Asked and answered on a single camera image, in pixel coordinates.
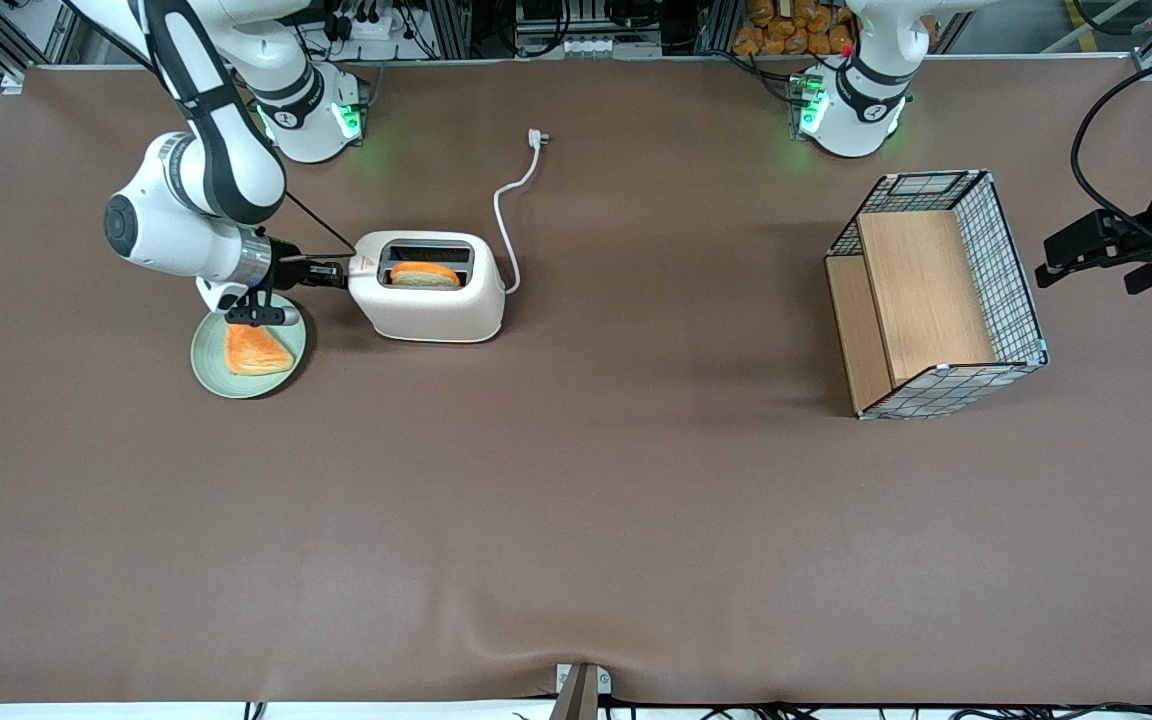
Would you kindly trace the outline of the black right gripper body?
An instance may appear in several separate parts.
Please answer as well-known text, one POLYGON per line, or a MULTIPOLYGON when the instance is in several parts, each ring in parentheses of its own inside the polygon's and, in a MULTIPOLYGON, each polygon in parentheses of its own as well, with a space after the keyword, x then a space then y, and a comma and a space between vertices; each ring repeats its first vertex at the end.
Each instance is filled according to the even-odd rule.
POLYGON ((287 291, 294 287, 306 286, 311 263, 303 258, 300 247, 273 236, 264 238, 268 241, 271 253, 268 272, 264 278, 264 291, 287 291))

